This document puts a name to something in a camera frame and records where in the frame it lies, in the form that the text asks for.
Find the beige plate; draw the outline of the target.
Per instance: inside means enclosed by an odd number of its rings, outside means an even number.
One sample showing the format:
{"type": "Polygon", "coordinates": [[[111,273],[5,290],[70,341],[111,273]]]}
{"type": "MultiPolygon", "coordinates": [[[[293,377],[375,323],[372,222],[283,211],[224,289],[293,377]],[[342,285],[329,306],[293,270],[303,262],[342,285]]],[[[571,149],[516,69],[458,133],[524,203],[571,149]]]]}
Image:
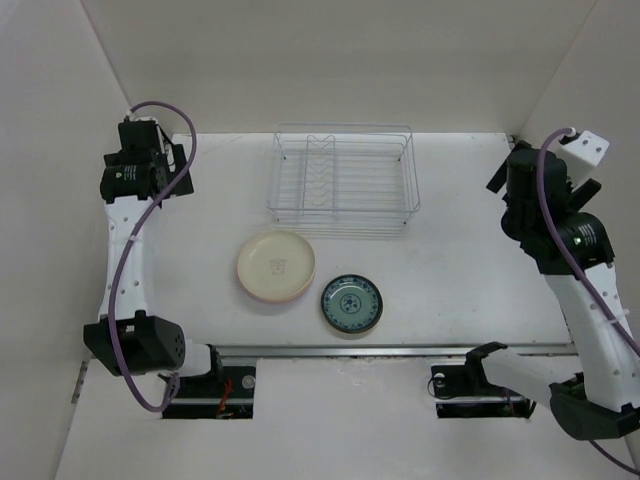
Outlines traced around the beige plate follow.
{"type": "Polygon", "coordinates": [[[314,280],[316,255],[309,241],[295,232],[265,231],[242,246],[236,271],[241,285],[306,283],[314,280]]]}

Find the green blue floral plate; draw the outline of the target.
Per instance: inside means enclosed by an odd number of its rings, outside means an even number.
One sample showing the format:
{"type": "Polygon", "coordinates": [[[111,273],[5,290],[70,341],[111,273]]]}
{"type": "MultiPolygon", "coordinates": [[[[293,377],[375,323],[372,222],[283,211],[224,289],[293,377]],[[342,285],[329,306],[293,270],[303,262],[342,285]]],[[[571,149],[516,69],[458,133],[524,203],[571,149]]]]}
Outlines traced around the green blue floral plate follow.
{"type": "Polygon", "coordinates": [[[373,329],[383,314],[378,287],[366,277],[346,274],[332,279],[320,297],[321,313],[335,330],[359,335],[373,329]]]}

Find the orange plate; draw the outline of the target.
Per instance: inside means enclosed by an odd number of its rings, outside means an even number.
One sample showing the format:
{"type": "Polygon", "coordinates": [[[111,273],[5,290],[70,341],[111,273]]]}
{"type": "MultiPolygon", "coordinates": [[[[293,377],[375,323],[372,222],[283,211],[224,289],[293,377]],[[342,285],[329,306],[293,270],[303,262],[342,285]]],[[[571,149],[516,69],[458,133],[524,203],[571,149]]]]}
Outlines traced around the orange plate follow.
{"type": "Polygon", "coordinates": [[[300,298],[312,284],[313,280],[300,284],[243,284],[242,288],[249,296],[258,301],[268,304],[284,304],[300,298]]]}

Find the pink plate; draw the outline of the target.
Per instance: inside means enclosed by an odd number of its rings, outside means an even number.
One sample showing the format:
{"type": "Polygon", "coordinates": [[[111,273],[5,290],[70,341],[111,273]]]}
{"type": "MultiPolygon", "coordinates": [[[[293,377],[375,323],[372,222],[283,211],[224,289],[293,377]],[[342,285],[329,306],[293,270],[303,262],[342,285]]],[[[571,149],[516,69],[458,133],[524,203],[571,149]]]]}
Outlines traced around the pink plate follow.
{"type": "Polygon", "coordinates": [[[265,303],[265,304],[269,304],[269,305],[282,305],[282,304],[287,304],[287,303],[293,302],[293,301],[297,300],[298,298],[303,297],[305,295],[306,291],[300,291],[300,292],[297,292],[297,293],[292,294],[292,295],[288,295],[288,296],[284,296],[284,297],[277,297],[277,298],[276,297],[268,298],[268,297],[265,297],[265,296],[257,295],[257,294],[255,294],[253,292],[250,292],[250,291],[247,291],[246,293],[250,298],[252,298],[252,299],[254,299],[256,301],[259,301],[259,302],[262,302],[262,303],[265,303]]]}

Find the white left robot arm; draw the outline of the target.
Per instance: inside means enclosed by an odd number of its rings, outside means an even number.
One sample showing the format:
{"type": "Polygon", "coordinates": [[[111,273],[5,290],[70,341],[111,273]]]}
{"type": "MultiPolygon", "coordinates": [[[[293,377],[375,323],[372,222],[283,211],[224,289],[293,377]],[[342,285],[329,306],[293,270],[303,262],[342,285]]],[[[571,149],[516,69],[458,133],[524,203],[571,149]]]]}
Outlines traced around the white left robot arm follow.
{"type": "Polygon", "coordinates": [[[176,372],[201,396],[217,394],[224,373],[213,347],[186,339],[174,320],[154,305],[153,267],[161,191],[187,163],[153,117],[118,125],[120,149],[105,155],[100,182],[108,221],[106,289],[98,319],[83,328],[83,341],[114,376],[121,373],[113,344],[120,344],[133,375],[176,372]]]}

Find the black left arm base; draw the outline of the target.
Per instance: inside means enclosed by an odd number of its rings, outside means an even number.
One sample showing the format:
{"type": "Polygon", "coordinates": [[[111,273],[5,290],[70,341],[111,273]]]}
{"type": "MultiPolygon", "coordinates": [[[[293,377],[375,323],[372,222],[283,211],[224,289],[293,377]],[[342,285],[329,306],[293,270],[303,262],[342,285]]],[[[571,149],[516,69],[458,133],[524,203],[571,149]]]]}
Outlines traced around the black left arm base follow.
{"type": "Polygon", "coordinates": [[[161,413],[164,420],[248,420],[254,415],[255,360],[221,360],[198,376],[180,377],[180,388],[161,413]]]}

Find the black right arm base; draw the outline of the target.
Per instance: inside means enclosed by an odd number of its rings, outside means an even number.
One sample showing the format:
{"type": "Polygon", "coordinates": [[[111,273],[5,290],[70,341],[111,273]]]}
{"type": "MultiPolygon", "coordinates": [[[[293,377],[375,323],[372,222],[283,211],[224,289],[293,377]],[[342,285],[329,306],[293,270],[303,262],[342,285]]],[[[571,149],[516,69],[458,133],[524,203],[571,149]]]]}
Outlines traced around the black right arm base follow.
{"type": "Polygon", "coordinates": [[[477,357],[431,366],[428,393],[439,419],[531,418],[537,403],[506,387],[489,384],[477,357]]]}

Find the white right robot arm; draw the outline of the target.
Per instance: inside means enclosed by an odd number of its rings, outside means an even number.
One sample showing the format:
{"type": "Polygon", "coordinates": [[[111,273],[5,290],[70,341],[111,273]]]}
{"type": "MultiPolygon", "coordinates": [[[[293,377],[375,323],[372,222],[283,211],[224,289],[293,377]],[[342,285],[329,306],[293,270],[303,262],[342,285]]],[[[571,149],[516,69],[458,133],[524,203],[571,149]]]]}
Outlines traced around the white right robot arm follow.
{"type": "Polygon", "coordinates": [[[520,141],[487,185],[506,191],[501,228],[554,293],[581,372],[565,378],[499,342],[469,351],[463,369],[470,391],[514,391],[548,408],[580,441],[639,429],[639,346],[619,300],[606,229],[583,209],[601,189],[588,173],[605,150],[602,140],[564,139],[558,153],[520,141]]]}

